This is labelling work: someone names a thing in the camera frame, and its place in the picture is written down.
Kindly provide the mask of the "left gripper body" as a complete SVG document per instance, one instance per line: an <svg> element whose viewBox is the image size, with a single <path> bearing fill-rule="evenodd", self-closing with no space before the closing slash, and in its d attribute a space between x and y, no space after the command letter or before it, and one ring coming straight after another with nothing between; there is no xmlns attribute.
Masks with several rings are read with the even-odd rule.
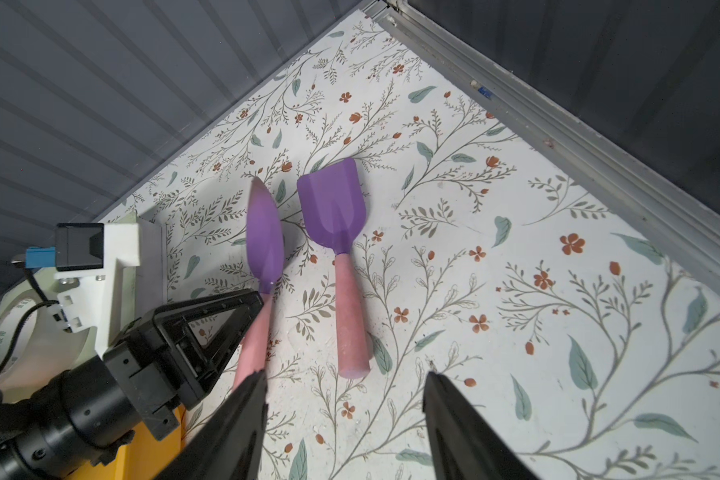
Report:
<svg viewBox="0 0 720 480"><path fill-rule="evenodd" d="M63 479L107 465L144 424L157 441L179 428L186 330L148 321L104 357L53 378L29 399L0 405L0 479Z"/></svg>

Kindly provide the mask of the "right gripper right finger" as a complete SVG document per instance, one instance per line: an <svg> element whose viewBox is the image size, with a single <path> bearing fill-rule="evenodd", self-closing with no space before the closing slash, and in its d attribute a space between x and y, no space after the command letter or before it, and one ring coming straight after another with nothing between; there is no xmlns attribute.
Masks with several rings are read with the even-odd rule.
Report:
<svg viewBox="0 0 720 480"><path fill-rule="evenodd" d="M536 477L446 376L427 374L423 412L438 480Z"/></svg>

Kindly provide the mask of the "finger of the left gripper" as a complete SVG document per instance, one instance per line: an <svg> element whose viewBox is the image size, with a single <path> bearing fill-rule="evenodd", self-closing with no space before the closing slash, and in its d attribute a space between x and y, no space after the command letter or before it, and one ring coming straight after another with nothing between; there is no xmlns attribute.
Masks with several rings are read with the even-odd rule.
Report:
<svg viewBox="0 0 720 480"><path fill-rule="evenodd" d="M193 408L214 388L262 308L252 289L160 306L137 328L139 358L156 363L178 401Z"/></svg>

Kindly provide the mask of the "purple pointed shovel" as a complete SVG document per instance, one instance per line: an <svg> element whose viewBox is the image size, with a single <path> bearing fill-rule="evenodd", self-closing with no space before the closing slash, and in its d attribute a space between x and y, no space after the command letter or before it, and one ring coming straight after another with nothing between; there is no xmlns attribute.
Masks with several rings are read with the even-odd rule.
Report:
<svg viewBox="0 0 720 480"><path fill-rule="evenodd" d="M273 293L284 270L284 237L277 205L264 182L254 177L246 217L246 254L258 281L263 307L247 331L240 351L233 389L252 373L264 370L273 312Z"/></svg>

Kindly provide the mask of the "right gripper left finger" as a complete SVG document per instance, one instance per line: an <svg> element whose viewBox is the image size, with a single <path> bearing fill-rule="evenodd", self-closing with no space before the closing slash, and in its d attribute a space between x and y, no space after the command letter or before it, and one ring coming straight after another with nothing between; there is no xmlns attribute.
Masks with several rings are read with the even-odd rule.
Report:
<svg viewBox="0 0 720 480"><path fill-rule="evenodd" d="M255 479L268 414L266 394L264 371L246 377L200 433L157 477Z"/></svg>

